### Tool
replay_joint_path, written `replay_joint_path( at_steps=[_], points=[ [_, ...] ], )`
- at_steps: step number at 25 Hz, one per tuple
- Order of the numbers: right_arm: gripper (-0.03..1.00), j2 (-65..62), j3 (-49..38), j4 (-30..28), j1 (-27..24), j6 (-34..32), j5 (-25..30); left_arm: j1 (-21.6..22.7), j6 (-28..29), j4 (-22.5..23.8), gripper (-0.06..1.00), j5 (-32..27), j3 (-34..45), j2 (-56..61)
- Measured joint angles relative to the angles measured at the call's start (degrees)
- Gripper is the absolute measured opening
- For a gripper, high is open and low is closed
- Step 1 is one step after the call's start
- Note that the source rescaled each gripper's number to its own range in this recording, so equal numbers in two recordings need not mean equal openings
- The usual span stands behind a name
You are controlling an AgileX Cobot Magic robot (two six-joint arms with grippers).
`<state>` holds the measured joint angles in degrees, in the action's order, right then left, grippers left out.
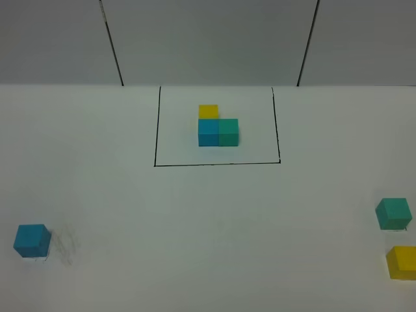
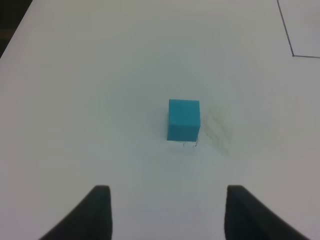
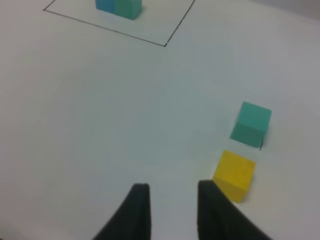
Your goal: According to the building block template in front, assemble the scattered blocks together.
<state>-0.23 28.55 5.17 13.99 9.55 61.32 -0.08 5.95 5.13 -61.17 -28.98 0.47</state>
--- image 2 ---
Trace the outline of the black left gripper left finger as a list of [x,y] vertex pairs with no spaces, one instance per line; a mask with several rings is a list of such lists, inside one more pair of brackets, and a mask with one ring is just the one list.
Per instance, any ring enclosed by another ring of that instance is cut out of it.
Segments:
[[42,240],[111,240],[111,189],[96,185]]

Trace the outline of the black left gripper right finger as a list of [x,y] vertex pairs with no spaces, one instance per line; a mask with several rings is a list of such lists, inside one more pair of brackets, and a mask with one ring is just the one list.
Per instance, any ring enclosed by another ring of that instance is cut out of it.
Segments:
[[227,187],[224,235],[227,240],[306,240],[241,185]]

